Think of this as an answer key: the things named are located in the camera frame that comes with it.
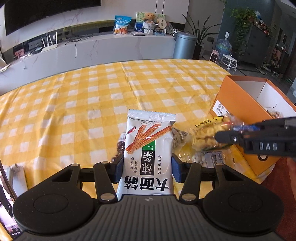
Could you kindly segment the white flat snack packet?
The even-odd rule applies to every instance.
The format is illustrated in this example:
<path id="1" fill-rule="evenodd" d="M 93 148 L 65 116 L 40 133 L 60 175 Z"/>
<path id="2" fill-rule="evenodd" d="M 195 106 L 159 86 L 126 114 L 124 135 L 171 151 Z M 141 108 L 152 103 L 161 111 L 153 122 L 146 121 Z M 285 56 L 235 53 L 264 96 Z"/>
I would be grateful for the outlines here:
<path id="1" fill-rule="evenodd" d="M 235 162 L 229 149 L 211 150 L 197 152 L 191 150 L 180 154 L 183 162 L 195 162 L 205 168 L 214 168 L 216 164 L 225 164 L 231 168 L 235 167 Z"/>

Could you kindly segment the teddy bear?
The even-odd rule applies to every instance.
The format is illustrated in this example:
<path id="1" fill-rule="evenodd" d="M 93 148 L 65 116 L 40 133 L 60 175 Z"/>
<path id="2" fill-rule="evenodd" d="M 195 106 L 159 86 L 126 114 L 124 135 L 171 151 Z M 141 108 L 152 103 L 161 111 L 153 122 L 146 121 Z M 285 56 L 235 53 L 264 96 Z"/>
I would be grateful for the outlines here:
<path id="1" fill-rule="evenodd" d="M 153 23 L 156 15 L 154 13 L 144 13 L 142 20 L 147 23 Z"/>

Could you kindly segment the yellow checkered tablecloth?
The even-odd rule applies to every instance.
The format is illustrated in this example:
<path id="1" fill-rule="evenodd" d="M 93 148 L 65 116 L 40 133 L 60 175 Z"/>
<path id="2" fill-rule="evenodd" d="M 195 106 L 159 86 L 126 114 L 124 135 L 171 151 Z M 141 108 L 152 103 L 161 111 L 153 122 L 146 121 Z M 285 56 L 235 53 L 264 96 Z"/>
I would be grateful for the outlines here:
<path id="1" fill-rule="evenodd" d="M 140 60 L 57 74 L 1 96 L 1 162 L 34 187 L 66 166 L 109 161 L 130 109 L 172 113 L 189 131 L 210 117 L 227 71 L 210 61 Z"/>

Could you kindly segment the blue water jug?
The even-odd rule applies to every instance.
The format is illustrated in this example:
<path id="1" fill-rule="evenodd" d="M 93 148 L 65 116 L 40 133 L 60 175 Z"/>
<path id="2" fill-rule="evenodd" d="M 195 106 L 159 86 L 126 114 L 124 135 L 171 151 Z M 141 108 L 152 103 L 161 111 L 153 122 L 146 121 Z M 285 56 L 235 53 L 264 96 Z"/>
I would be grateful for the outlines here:
<path id="1" fill-rule="evenodd" d="M 228 38 L 230 33 L 227 31 L 223 39 L 219 39 L 216 42 L 215 50 L 218 52 L 218 58 L 221 59 L 223 55 L 230 55 L 232 51 L 232 45 L 230 44 Z"/>

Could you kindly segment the orange cardboard box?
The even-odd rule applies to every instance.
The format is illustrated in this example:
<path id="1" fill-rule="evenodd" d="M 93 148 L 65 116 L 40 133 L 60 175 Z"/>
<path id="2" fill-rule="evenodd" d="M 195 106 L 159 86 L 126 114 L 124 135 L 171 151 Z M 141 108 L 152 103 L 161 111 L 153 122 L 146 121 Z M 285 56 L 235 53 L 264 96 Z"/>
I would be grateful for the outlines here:
<path id="1" fill-rule="evenodd" d="M 270 120 L 273 111 L 283 118 L 292 117 L 295 105 L 268 79 L 229 75 L 222 81 L 210 114 L 230 113 L 250 125 Z"/>

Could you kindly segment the small cola bottle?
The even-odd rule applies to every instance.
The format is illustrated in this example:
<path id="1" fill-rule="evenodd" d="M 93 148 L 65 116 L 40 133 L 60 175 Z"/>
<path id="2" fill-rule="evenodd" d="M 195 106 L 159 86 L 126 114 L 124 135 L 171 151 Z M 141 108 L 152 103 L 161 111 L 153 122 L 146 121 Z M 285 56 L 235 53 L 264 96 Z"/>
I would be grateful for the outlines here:
<path id="1" fill-rule="evenodd" d="M 119 155 L 123 154 L 125 151 L 125 137 L 126 137 L 126 132 L 122 132 L 119 136 L 119 139 L 116 144 L 116 155 L 112 157 L 111 161 L 113 162 Z"/>

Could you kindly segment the white TV console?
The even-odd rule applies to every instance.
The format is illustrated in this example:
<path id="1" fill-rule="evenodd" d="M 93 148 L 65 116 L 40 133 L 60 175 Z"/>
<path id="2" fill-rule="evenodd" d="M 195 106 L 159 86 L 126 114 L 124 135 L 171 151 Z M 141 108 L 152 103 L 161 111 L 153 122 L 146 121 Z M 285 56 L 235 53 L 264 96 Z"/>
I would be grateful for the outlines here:
<path id="1" fill-rule="evenodd" d="M 52 75 L 99 64 L 171 59 L 172 36 L 98 35 L 13 61 L 1 73 L 1 94 Z"/>

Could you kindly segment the black television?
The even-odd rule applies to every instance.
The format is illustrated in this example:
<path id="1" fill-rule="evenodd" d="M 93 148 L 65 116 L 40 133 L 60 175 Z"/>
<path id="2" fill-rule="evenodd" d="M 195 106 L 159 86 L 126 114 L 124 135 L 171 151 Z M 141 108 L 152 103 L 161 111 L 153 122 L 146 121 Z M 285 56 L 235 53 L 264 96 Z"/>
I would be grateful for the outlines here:
<path id="1" fill-rule="evenodd" d="M 4 4 L 6 34 L 49 16 L 100 5 L 98 0 L 10 0 Z"/>

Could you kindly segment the hanging vine plant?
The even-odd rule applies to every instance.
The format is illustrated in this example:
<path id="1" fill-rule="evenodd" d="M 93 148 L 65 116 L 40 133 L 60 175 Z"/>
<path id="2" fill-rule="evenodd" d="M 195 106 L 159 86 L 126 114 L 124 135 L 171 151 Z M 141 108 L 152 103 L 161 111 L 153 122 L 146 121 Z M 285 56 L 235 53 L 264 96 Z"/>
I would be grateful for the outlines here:
<path id="1" fill-rule="evenodd" d="M 241 51 L 242 47 L 246 46 L 245 38 L 256 19 L 256 13 L 250 8 L 236 8 L 231 10 L 231 16 L 235 18 L 235 49 Z"/>

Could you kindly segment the white round stool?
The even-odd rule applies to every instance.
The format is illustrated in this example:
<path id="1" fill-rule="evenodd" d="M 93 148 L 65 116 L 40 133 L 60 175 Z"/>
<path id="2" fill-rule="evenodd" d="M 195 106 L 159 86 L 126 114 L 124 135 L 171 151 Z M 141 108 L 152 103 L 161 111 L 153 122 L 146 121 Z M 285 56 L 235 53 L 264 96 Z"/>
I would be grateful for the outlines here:
<path id="1" fill-rule="evenodd" d="M 230 55 L 223 54 L 221 58 L 221 63 L 227 66 L 227 70 L 233 69 L 234 72 L 237 70 L 238 62 Z"/>

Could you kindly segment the clear nut snack bag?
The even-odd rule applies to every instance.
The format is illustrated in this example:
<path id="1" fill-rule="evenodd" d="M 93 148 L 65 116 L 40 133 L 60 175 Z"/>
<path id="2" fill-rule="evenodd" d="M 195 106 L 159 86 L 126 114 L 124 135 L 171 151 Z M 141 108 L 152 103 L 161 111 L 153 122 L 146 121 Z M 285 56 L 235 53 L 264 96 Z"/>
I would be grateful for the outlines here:
<path id="1" fill-rule="evenodd" d="M 188 132 L 177 128 L 172 128 L 171 130 L 173 135 L 172 149 L 174 151 L 182 148 L 185 144 L 191 141 L 191 135 Z"/>

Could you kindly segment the yellow puffed snack bag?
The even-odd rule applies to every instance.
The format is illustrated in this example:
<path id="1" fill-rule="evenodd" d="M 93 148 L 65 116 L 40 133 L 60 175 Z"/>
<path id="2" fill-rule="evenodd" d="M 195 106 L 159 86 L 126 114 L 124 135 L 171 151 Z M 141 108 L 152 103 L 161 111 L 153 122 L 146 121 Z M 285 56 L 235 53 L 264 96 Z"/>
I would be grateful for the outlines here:
<path id="1" fill-rule="evenodd" d="M 232 131 L 234 126 L 239 126 L 243 122 L 232 114 L 225 114 L 201 121 L 189 131 L 192 140 L 192 148 L 197 152 L 217 150 L 230 146 L 230 144 L 220 143 L 215 139 L 217 132 Z"/>

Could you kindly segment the white wifi router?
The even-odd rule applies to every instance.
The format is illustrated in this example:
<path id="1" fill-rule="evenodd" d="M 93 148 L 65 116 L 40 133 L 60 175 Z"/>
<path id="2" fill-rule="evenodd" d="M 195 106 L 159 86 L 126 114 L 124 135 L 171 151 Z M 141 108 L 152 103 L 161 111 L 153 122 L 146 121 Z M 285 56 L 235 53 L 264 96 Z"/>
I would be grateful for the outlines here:
<path id="1" fill-rule="evenodd" d="M 43 37 L 41 37 L 42 43 L 43 43 L 43 49 L 41 52 L 46 52 L 51 49 L 55 49 L 58 47 L 58 41 L 57 41 L 57 32 L 55 34 L 46 34 L 46 42 Z"/>

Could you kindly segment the white spicy strip snack bag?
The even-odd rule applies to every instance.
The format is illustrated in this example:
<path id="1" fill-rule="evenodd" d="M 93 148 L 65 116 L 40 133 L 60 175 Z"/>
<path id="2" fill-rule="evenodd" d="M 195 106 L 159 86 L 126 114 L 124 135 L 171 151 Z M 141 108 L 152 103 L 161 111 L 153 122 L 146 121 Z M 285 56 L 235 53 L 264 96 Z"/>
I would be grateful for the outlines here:
<path id="1" fill-rule="evenodd" d="M 172 126 L 176 115 L 130 109 L 117 196 L 171 195 Z"/>

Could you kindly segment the pink small stool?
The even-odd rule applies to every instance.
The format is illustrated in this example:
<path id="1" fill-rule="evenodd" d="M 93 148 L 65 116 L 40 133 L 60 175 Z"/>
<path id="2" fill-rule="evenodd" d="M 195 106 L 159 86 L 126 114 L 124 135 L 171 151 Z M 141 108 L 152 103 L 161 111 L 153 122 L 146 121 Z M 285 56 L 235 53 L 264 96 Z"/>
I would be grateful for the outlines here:
<path id="1" fill-rule="evenodd" d="M 210 59 L 209 61 L 216 63 L 217 59 L 219 57 L 219 52 L 217 50 L 213 50 L 210 54 Z"/>

